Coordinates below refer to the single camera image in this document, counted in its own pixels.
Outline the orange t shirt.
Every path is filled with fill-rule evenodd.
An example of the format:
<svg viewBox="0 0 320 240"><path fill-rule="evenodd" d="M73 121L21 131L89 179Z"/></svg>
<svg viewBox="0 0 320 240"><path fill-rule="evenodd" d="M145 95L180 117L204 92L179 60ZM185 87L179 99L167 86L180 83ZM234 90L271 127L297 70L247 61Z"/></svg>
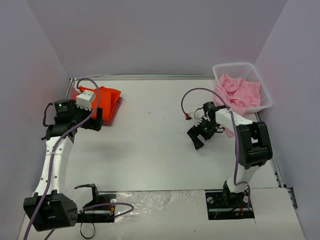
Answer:
<svg viewBox="0 0 320 240"><path fill-rule="evenodd" d="M84 90L89 90L95 93L96 98L93 101L93 105L92 107L96 107L97 103L98 103L98 90L97 89L92 89L92 88L88 88L88 87L83 87L80 86L79 87L81 91ZM100 94L101 94L101 100L99 103L99 107L103 109L103 111L107 111L106 116L108 117L110 115L110 110L113 108L113 106L115 105L116 101L119 99L119 97L121 96L121 91L117 90L117 89L113 89L113 88L107 88L104 86L100 86L99 87L100 90ZM75 100L76 96L78 95L78 93L76 92L76 89L73 88L71 90L70 93L70 98Z"/></svg>

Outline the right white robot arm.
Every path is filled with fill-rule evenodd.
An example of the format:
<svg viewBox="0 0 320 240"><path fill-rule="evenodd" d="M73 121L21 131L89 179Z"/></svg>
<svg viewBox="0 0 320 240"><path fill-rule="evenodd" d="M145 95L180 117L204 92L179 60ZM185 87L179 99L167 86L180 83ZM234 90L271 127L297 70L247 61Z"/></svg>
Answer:
<svg viewBox="0 0 320 240"><path fill-rule="evenodd" d="M224 182L221 195L222 202L232 207L249 195L252 177L273 157L268 127L265 122L249 120L224 105L207 102L202 109L204 116L187 131L196 150L204 146L199 136L210 140L220 126L235 136L235 167L233 175Z"/></svg>

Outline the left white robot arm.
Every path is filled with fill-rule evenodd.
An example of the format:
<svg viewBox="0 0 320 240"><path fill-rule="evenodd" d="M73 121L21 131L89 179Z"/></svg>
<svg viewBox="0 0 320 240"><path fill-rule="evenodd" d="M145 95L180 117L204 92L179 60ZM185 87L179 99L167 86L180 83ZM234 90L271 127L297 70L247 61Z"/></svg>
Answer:
<svg viewBox="0 0 320 240"><path fill-rule="evenodd" d="M65 190L70 152L78 128L100 131L103 110L90 99L65 99L52 103L54 123L47 126L46 152L40 181L31 197L23 202L23 209L32 227L38 232L73 227L77 222L78 206Z"/></svg>

